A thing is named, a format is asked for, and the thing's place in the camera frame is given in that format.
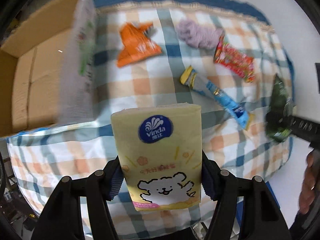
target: blue fabric border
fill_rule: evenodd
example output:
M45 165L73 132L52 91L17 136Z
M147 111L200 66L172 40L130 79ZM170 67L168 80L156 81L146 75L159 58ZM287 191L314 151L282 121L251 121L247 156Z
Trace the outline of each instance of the blue fabric border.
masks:
M127 1L142 2L142 1L161 1L161 0L94 0L94 3L95 3L95 7L99 8L99 7L110 6L110 5L123 3ZM254 8L253 6L247 3L240 3L238 1L233 1L233 0L174 0L174 1L182 2L182 3L198 2L204 5L232 10L237 13L254 16L259 21L263 21L270 24L267 18L262 14L262 12L258 11L256 8Z

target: cartoon dog illustration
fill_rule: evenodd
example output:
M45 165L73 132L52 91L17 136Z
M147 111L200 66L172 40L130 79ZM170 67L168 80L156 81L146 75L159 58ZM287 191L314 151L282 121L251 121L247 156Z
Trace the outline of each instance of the cartoon dog illustration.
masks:
M177 202L187 201L195 195L195 191L190 192L194 183L186 180L187 176L183 172L177 172L172 177L162 177L150 181L140 180L138 188L147 193L140 194L140 197L150 203L158 205L170 205Z

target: yellow tissue package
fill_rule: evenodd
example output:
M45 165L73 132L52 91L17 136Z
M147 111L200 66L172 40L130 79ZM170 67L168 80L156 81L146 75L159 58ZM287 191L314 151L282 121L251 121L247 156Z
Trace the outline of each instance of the yellow tissue package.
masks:
M126 109L112 114L111 123L136 210L184 209L200 203L200 106Z

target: vinda logo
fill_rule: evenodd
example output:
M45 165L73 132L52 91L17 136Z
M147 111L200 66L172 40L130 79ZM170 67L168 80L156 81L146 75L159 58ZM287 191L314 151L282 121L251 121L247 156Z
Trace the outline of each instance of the vinda logo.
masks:
M162 138L172 135L173 125L168 117L153 115L140 125L138 134L144 143L155 143Z

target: red snack package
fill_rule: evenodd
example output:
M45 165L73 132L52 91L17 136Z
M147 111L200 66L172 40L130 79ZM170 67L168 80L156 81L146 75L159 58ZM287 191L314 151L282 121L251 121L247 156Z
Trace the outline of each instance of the red snack package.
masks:
M214 54L214 63L220 63L231 69L247 83L253 82L253 58L233 48L229 43L223 42L223 38L224 36L221 35Z
M118 67L161 53L160 46L145 35L152 26L152 23L142 24L138 27L126 23L121 28L120 35L124 49L118 55Z

